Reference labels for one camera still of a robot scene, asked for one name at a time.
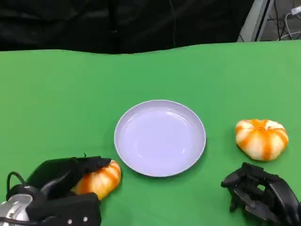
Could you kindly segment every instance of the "white and orange pumpkin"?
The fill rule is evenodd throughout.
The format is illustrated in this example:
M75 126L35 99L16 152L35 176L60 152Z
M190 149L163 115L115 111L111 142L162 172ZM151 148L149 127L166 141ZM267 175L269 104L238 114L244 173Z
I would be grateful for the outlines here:
M86 174L73 188L76 194L87 194L94 192L101 200L113 191L121 180L121 169L114 160L106 167L98 171Z
M241 120L235 134L239 148L254 160L274 160L288 143L285 128L271 120Z

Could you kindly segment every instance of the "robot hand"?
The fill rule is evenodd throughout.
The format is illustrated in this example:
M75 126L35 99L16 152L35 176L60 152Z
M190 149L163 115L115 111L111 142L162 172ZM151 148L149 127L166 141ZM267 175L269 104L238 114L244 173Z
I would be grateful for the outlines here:
M232 199L230 212L237 206L259 220L284 226L299 226L300 204L289 185L278 175L248 163L229 174L221 184Z
M70 190L86 173L109 165L101 157L56 159L43 162L24 181L8 175L7 201L0 205L0 226L99 226L100 202L95 193L76 195ZM10 188L10 177L21 184Z

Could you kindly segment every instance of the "green tablecloth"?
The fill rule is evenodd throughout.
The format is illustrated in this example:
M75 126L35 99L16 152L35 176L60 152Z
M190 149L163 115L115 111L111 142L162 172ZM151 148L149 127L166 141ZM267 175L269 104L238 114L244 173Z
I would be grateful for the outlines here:
M102 202L103 226L252 225L229 213L222 179L253 162L235 144L241 119L279 121L290 142L279 159L253 162L283 177L301 199L301 42L199 45L136 55L71 51L0 53L0 194L6 176L44 160L101 155L117 160L122 184ZM150 99L180 102L201 118L207 147L188 171L148 178L118 158L120 116Z

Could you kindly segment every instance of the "orange pumpkin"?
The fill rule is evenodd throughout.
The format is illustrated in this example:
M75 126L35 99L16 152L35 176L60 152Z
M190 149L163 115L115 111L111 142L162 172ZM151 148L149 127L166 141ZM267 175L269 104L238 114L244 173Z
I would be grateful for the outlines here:
M114 190L121 180L121 169L117 162L112 160L107 167L97 172L86 174L73 188L76 194L94 192L101 200Z
M235 128L236 143L254 160L271 161L286 148L285 128L271 120L242 120Z

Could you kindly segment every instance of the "black curtain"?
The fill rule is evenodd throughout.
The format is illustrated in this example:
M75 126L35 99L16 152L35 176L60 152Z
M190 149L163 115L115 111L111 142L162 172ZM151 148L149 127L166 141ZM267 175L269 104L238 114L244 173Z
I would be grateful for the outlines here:
M254 0L1 0L0 50L137 53L236 42Z

